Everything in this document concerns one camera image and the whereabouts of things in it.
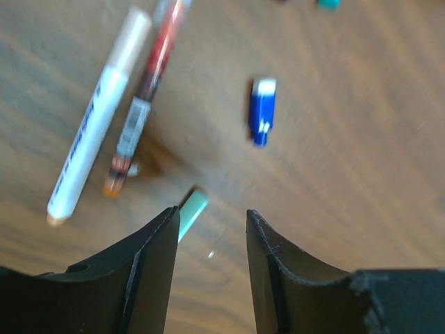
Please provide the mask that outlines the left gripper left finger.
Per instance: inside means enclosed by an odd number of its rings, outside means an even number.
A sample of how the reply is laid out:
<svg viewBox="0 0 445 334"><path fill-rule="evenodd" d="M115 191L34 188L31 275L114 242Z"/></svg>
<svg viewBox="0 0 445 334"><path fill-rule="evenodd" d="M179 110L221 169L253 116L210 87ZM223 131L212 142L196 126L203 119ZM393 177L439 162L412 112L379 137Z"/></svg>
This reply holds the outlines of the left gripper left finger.
<svg viewBox="0 0 445 334"><path fill-rule="evenodd" d="M2 267L1 332L163 333L179 223L169 207L64 273Z"/></svg>

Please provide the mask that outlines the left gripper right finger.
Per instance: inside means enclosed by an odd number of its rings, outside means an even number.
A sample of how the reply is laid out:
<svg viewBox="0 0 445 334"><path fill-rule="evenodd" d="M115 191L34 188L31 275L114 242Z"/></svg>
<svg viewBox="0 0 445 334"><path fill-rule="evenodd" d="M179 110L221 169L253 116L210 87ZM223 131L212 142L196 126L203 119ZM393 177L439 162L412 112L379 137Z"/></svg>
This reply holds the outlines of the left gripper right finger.
<svg viewBox="0 0 445 334"><path fill-rule="evenodd" d="M258 333L443 333L443 269L349 273L305 252L256 211L246 241Z"/></svg>

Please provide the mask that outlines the mint cap acrylic marker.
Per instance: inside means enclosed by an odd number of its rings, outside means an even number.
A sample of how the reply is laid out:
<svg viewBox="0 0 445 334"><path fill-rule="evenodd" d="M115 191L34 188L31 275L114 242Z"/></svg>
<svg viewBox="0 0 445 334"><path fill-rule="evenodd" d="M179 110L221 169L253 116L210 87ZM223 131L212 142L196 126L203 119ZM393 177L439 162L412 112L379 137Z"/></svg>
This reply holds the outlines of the mint cap acrylic marker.
<svg viewBox="0 0 445 334"><path fill-rule="evenodd" d="M179 205L180 242L209 203L207 194L199 187L193 187Z"/></svg>

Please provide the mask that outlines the orange tip white marker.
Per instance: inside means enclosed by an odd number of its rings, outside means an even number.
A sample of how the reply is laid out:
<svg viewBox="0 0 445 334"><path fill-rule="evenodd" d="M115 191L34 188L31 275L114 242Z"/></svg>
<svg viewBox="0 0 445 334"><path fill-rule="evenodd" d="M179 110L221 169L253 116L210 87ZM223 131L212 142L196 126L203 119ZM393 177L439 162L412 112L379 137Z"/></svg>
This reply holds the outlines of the orange tip white marker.
<svg viewBox="0 0 445 334"><path fill-rule="evenodd" d="M144 10L130 7L49 199L51 226L62 225L73 214L151 26Z"/></svg>

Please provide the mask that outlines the blue marker cap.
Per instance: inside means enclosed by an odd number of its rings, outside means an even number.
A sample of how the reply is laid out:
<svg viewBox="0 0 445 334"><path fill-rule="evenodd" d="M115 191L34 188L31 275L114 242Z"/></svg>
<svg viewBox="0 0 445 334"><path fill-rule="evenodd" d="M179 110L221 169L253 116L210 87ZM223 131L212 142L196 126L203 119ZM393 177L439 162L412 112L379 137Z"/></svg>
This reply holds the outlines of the blue marker cap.
<svg viewBox="0 0 445 334"><path fill-rule="evenodd" d="M248 126L253 143L259 147L267 144L273 128L277 79L258 78L253 81L250 93Z"/></svg>

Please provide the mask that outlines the red clear pen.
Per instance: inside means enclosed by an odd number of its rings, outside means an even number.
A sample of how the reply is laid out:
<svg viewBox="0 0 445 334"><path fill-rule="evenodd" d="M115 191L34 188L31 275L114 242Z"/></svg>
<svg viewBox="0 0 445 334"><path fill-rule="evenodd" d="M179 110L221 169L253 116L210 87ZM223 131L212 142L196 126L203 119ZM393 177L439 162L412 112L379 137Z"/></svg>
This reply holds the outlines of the red clear pen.
<svg viewBox="0 0 445 334"><path fill-rule="evenodd" d="M119 137L116 152L106 177L103 193L117 198L122 190L138 142L148 119L154 95L172 50L178 32L191 7L192 1L159 1L154 11L154 36L145 69L140 77L127 118Z"/></svg>

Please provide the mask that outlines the teal marker cap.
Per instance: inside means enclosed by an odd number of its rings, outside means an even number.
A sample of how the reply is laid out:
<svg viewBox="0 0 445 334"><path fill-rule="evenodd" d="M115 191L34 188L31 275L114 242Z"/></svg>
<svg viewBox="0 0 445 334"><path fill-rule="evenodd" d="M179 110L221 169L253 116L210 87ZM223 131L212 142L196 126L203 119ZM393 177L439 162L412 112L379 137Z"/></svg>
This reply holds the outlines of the teal marker cap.
<svg viewBox="0 0 445 334"><path fill-rule="evenodd" d="M317 6L328 11L338 10L340 4L341 0L317 0Z"/></svg>

